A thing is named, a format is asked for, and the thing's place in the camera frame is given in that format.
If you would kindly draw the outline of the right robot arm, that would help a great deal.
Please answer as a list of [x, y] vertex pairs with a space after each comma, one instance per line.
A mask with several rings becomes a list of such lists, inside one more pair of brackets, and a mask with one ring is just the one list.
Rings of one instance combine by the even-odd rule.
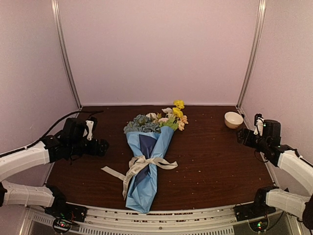
[[308, 229], [313, 229], [313, 165], [296, 148], [281, 143], [281, 123], [257, 115], [253, 130], [242, 128], [237, 132], [238, 143], [261, 153], [267, 163], [298, 183], [300, 191], [287, 191], [280, 186], [257, 190], [251, 212], [261, 216], [268, 209], [280, 209], [298, 218]]

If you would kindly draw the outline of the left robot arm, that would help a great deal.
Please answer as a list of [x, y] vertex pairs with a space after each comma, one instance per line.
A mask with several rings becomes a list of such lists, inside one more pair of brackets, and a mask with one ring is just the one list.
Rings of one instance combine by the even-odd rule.
[[104, 156], [109, 144], [96, 139], [93, 132], [97, 119], [68, 118], [55, 135], [45, 135], [37, 142], [0, 156], [0, 204], [35, 205], [52, 209], [59, 217], [70, 213], [65, 196], [54, 186], [34, 187], [9, 182], [7, 179], [23, 171], [53, 164], [59, 160], [73, 160], [83, 155]]

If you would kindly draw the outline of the cream printed ribbon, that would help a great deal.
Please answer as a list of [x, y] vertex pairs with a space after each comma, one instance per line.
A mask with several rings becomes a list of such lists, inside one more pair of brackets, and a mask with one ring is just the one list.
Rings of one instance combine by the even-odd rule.
[[122, 195], [123, 195], [124, 200], [126, 200], [128, 187], [129, 187], [129, 183], [131, 179], [134, 176], [136, 176], [139, 172], [141, 172], [148, 165], [156, 165], [166, 170], [171, 170], [171, 169], [178, 167], [178, 163], [176, 161], [173, 163], [169, 163], [167, 160], [161, 157], [146, 159], [144, 155], [141, 155], [141, 156], [132, 157], [132, 159], [129, 161], [129, 170], [127, 171], [126, 175], [123, 175], [111, 169], [108, 166], [101, 168], [101, 170], [123, 181]]

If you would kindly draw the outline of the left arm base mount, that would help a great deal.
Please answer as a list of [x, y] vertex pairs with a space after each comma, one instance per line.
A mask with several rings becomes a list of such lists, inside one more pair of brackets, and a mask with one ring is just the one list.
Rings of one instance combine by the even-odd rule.
[[84, 222], [87, 215], [87, 207], [74, 205], [67, 202], [65, 195], [55, 186], [46, 186], [54, 197], [51, 207], [44, 207], [45, 213], [55, 218], [53, 229], [62, 233], [68, 232], [72, 226], [77, 226], [77, 222]]

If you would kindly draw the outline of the blue wrapping paper sheet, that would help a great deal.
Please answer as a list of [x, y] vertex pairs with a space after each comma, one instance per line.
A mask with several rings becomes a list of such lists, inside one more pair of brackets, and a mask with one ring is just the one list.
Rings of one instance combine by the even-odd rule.
[[[160, 133], [132, 131], [126, 133], [127, 142], [135, 157], [145, 159], [164, 158], [174, 130], [161, 127]], [[157, 165], [148, 164], [132, 177], [126, 194], [126, 207], [140, 213], [148, 213], [157, 192]]]

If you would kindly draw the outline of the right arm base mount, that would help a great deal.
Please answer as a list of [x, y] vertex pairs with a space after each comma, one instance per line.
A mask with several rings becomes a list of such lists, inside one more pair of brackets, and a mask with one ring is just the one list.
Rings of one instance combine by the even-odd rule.
[[271, 225], [269, 215], [276, 212], [275, 207], [266, 204], [266, 194], [272, 190], [278, 189], [277, 186], [259, 188], [255, 194], [254, 201], [248, 204], [236, 204], [234, 213], [238, 222], [248, 220], [250, 229], [258, 234], [266, 233], [271, 230], [282, 218], [284, 212]]

